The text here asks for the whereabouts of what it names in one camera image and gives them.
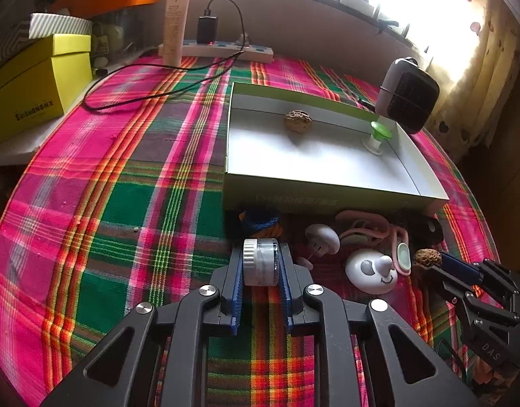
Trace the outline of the brown walnut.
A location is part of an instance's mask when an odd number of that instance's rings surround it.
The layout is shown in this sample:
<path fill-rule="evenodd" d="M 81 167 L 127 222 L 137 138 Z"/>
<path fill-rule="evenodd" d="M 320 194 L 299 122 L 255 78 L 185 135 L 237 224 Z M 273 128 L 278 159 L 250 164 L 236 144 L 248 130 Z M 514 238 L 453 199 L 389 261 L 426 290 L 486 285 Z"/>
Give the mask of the brown walnut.
<path fill-rule="evenodd" d="M 425 269 L 442 267 L 441 252 L 435 249 L 420 249 L 415 252 L 415 265 Z"/>
<path fill-rule="evenodd" d="M 284 117 L 284 125 L 287 130 L 304 134 L 312 127 L 311 116 L 303 110 L 292 110 Z"/>

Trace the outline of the white clear small jar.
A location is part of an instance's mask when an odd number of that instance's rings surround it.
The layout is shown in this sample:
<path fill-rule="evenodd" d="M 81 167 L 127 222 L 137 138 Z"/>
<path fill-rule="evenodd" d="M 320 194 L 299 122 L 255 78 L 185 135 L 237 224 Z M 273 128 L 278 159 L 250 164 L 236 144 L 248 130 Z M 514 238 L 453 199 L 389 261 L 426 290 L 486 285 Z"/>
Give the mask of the white clear small jar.
<path fill-rule="evenodd" d="M 279 281 L 279 248 L 275 238 L 245 239 L 243 280 L 249 287 L 274 287 Z"/>

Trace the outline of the white cat paw toy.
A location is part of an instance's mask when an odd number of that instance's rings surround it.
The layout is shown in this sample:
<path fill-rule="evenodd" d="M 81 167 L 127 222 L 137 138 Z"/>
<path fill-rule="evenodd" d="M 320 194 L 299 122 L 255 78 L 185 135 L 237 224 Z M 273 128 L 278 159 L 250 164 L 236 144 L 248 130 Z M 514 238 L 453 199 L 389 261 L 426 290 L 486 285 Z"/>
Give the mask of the white cat paw toy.
<path fill-rule="evenodd" d="M 369 295 L 389 293 L 398 281 L 391 257 L 372 249 L 359 249 L 350 254 L 345 273 L 357 289 Z"/>

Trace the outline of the blue orange knitted toy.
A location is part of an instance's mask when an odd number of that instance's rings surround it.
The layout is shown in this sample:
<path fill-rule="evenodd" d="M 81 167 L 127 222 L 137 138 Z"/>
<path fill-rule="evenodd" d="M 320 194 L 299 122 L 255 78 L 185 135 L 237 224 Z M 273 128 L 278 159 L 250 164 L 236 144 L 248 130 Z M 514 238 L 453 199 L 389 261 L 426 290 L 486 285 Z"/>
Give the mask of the blue orange knitted toy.
<path fill-rule="evenodd" d="M 239 221 L 246 238 L 278 238 L 284 232 L 280 217 L 274 212 L 244 210 Z"/>

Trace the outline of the green cap small bottle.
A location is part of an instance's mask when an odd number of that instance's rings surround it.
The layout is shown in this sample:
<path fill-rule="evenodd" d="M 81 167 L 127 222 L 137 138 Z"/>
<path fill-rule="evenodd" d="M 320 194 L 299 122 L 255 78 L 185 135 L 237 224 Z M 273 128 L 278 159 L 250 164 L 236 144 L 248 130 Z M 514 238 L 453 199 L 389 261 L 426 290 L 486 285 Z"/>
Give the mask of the green cap small bottle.
<path fill-rule="evenodd" d="M 371 133 L 368 137 L 363 137 L 362 144 L 370 153 L 380 155 L 382 153 L 381 145 L 392 137 L 391 131 L 378 121 L 371 121 L 370 127 Z"/>

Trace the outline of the small black object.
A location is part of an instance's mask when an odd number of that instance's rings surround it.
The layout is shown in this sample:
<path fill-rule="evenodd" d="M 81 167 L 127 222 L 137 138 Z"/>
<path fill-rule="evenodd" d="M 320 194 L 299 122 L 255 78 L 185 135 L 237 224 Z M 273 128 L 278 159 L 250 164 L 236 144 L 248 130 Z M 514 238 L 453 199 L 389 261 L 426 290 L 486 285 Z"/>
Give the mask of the small black object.
<path fill-rule="evenodd" d="M 439 245 L 444 241 L 442 226 L 434 217 L 423 216 L 420 231 L 426 245 Z"/>

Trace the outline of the plaid pink green cloth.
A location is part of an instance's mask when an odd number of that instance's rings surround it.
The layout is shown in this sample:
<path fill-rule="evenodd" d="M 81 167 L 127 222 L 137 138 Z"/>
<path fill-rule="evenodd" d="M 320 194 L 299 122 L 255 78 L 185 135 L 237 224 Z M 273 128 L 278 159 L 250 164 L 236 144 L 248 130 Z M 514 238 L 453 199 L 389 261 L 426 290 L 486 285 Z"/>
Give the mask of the plaid pink green cloth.
<path fill-rule="evenodd" d="M 39 406 L 105 333 L 143 301 L 163 305 L 207 282 L 228 260 L 222 209 L 227 112 L 234 82 L 339 102 L 379 89 L 324 66 L 277 57 L 176 99 L 94 114 L 75 109 L 26 168 L 0 220 L 0 369 L 27 406 Z M 498 260 L 461 173 L 422 132 L 412 138 L 449 196 L 441 249 Z M 245 294 L 233 338 L 209 346 L 208 406 L 313 406 L 311 338 L 284 334 L 276 289 Z M 467 380 L 481 361 L 460 341 L 453 307 L 407 278 L 386 300 L 436 352 L 450 343 Z"/>

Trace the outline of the white mushroom figurine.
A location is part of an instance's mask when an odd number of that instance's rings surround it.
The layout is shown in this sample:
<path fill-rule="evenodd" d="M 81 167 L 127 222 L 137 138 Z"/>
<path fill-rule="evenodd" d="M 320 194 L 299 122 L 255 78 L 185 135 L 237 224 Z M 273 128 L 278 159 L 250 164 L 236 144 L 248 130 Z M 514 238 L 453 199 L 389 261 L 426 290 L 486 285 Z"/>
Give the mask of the white mushroom figurine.
<path fill-rule="evenodd" d="M 296 263 L 308 270 L 313 270 L 313 263 L 310 258 L 321 258 L 326 255 L 337 254 L 341 248 L 338 234 L 330 226 L 316 223 L 309 225 L 305 230 L 307 238 L 307 256 L 299 256 Z"/>

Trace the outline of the white green cardboard tray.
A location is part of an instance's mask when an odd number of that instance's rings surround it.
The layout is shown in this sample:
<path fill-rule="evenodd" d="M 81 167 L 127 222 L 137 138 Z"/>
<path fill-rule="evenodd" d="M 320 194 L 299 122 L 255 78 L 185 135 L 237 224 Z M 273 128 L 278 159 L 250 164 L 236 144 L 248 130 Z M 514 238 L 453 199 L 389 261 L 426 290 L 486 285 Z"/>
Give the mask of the white green cardboard tray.
<path fill-rule="evenodd" d="M 310 131 L 286 129 L 303 110 Z M 378 121 L 392 134 L 370 153 L 362 144 Z M 281 88 L 231 87 L 223 180 L 227 210 L 334 215 L 342 210 L 433 214 L 448 201 L 434 170 L 395 121 L 326 98 Z"/>

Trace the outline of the grey black portable heater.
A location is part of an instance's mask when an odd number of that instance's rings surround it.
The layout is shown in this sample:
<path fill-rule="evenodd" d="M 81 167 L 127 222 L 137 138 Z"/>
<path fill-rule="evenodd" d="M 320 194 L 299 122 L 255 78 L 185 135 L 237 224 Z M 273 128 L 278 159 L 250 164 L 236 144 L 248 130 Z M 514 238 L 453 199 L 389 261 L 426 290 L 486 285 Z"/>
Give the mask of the grey black portable heater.
<path fill-rule="evenodd" d="M 359 104 L 397 122 L 408 134 L 424 128 L 440 94 L 437 81 L 423 71 L 415 58 L 399 58 L 390 66 L 377 100 Z"/>

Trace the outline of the cream heart pattern curtain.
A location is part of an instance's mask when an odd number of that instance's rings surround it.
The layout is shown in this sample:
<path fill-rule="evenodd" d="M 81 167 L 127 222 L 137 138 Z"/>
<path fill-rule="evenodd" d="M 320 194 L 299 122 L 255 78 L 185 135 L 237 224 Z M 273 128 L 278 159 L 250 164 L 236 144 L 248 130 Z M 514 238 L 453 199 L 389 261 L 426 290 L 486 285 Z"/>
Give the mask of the cream heart pattern curtain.
<path fill-rule="evenodd" d="M 520 70 L 520 24 L 504 0 L 448 0 L 428 73 L 440 95 L 426 128 L 458 162 L 488 146 Z"/>

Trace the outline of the white power strip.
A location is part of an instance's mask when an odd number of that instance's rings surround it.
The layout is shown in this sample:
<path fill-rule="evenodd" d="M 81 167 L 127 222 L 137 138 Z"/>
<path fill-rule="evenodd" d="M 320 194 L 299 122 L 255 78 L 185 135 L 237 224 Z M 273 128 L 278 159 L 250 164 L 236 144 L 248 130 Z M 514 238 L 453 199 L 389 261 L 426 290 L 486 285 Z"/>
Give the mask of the white power strip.
<path fill-rule="evenodd" d="M 196 40 L 184 40 L 181 57 L 228 58 L 240 51 L 235 42 L 214 41 L 209 44 L 197 43 Z M 245 46 L 238 60 L 259 63 L 271 63 L 274 52 L 271 48 L 258 45 Z"/>

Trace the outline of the white plug on strip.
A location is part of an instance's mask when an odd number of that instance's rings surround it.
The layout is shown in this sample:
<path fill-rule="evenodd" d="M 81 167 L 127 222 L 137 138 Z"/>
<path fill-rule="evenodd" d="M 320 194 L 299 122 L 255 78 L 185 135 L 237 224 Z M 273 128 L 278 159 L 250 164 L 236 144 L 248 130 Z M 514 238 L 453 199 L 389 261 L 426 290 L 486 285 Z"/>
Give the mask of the white plug on strip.
<path fill-rule="evenodd" d="M 251 45 L 249 35 L 247 33 L 240 34 L 236 44 L 240 47 L 249 47 Z"/>

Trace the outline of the black charger adapter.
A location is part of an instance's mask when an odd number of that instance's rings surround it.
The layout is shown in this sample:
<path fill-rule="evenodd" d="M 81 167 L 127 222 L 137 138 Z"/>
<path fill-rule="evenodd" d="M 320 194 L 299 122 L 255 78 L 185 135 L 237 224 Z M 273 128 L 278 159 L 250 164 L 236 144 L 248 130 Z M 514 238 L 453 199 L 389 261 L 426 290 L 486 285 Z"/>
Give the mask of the black charger adapter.
<path fill-rule="evenodd" d="M 217 37 L 217 16 L 211 13 L 210 8 L 206 8 L 204 15 L 198 18 L 196 42 L 198 44 L 212 44 Z"/>

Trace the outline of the white cosmetic tube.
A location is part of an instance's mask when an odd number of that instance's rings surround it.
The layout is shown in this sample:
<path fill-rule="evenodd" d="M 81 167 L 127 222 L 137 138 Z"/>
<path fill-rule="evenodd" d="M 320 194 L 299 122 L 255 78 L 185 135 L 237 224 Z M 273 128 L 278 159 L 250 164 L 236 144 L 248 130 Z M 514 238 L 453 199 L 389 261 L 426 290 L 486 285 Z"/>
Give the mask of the white cosmetic tube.
<path fill-rule="evenodd" d="M 162 62 L 166 66 L 179 67 L 190 0 L 166 0 L 163 24 Z"/>

